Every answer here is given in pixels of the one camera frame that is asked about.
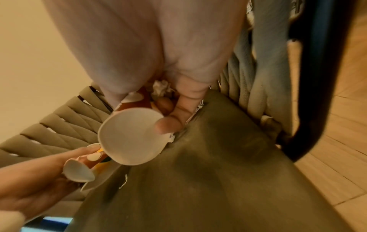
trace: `seat cushion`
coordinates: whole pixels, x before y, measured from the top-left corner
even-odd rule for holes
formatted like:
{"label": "seat cushion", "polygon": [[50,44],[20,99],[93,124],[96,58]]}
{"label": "seat cushion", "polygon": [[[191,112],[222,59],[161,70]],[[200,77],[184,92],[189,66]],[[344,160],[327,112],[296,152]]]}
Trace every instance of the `seat cushion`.
{"label": "seat cushion", "polygon": [[121,167],[67,231],[351,229],[245,113],[209,91],[174,143],[148,163]]}

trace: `hand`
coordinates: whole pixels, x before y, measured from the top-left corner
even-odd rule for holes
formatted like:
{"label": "hand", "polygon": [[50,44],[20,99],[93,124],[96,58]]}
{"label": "hand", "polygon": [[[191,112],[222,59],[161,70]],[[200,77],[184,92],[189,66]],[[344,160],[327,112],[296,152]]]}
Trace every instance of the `hand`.
{"label": "hand", "polygon": [[112,106],[148,80],[164,78],[180,97],[157,122],[183,128],[226,65],[247,0],[44,0],[69,48]]}
{"label": "hand", "polygon": [[20,211],[27,220],[39,216],[78,188],[62,175],[64,163],[98,149],[78,148],[1,168],[0,210]]}

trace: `wall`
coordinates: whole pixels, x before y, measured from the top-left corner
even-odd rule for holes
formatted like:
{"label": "wall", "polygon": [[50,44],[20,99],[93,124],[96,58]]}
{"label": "wall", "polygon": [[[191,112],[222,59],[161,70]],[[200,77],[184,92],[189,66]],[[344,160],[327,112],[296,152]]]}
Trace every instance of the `wall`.
{"label": "wall", "polygon": [[0,0],[0,142],[90,82],[40,0]]}

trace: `wooden floor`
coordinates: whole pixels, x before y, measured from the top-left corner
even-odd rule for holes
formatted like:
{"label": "wooden floor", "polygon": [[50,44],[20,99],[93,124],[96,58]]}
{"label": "wooden floor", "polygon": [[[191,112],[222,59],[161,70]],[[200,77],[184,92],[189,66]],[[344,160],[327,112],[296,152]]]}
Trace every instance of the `wooden floor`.
{"label": "wooden floor", "polygon": [[[301,49],[289,43],[295,127]],[[367,232],[367,10],[354,20],[325,133],[296,166],[356,231]]]}

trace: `black metal frame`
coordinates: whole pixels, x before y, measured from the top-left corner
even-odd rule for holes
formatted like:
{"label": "black metal frame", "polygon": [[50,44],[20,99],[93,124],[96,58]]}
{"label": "black metal frame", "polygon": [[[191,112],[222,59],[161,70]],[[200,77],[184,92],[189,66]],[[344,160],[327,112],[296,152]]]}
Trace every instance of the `black metal frame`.
{"label": "black metal frame", "polygon": [[306,0],[291,22],[290,39],[303,44],[298,96],[299,127],[283,152],[299,160],[321,137],[347,34],[358,0]]}

